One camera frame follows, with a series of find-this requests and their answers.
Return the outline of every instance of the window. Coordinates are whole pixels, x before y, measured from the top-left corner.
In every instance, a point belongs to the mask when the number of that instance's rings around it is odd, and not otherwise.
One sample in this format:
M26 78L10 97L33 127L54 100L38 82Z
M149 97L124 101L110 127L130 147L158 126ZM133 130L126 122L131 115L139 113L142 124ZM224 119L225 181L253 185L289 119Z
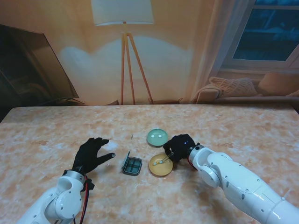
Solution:
M298 45L299 0L249 0L224 64L290 67Z

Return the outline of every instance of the floor lamp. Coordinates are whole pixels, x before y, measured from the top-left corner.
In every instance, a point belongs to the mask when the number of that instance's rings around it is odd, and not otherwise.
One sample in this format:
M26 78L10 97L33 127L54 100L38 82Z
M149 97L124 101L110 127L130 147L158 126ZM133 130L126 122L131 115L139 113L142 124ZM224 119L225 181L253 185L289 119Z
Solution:
M92 0L92 7L93 20L96 26L122 24L124 28L124 33L121 34L121 105L123 105L124 92L125 51L127 53L133 104L136 104L128 38L133 47L150 103L154 104L133 36L127 31L127 24L154 23L150 0Z

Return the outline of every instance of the lamp leg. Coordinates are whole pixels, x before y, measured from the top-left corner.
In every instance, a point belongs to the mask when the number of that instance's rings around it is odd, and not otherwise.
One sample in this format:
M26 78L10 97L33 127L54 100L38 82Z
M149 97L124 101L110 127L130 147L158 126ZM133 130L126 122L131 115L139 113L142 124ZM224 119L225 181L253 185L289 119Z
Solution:
M121 35L121 105L123 105L123 85L125 72L125 34Z
M139 58L139 55L138 55L138 52L137 52L137 48L135 46L135 42L134 42L133 36L132 36L131 33L128 33L128 35L129 35L129 38L130 38L133 50L135 52L137 62L139 64L139 68L140 68L140 72L141 72L142 77L143 77L143 81L145 83L146 89L147 89L148 94L149 94L150 102L151 102L151 104L154 104L153 98L151 97L150 88L149 88L148 82L146 81L145 74L144 74L144 71L143 71L143 68L142 68L142 65L141 65L141 61L140 61L140 58Z
M130 52L129 52L129 44L128 44L127 33L124 34L124 38L125 38L126 51L127 51L127 60L128 60L128 68L129 68L129 75L130 75L130 82L131 82L131 91L132 91L133 105L136 105L136 103L135 103L135 96L134 96L134 87L133 87L133 78L132 78L131 60L130 60Z

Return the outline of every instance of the yellow petri dish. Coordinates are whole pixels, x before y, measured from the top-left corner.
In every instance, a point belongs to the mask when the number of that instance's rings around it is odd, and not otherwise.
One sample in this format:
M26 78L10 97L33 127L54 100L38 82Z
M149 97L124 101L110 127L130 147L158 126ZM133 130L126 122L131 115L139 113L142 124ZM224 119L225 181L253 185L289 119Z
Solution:
M164 159L166 156L167 156L166 154L158 154L150 159L149 169L154 175L165 176L172 171L173 163L169 159L162 164L157 164L157 165L153 166L154 162L158 163L159 161Z

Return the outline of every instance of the green petri dish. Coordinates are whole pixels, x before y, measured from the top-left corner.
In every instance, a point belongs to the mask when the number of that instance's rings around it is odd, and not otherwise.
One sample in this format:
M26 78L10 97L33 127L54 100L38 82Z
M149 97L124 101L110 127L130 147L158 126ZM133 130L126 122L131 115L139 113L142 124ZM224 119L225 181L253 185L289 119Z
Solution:
M155 128L148 133L147 141L152 146L161 147L168 141L168 134L160 128Z

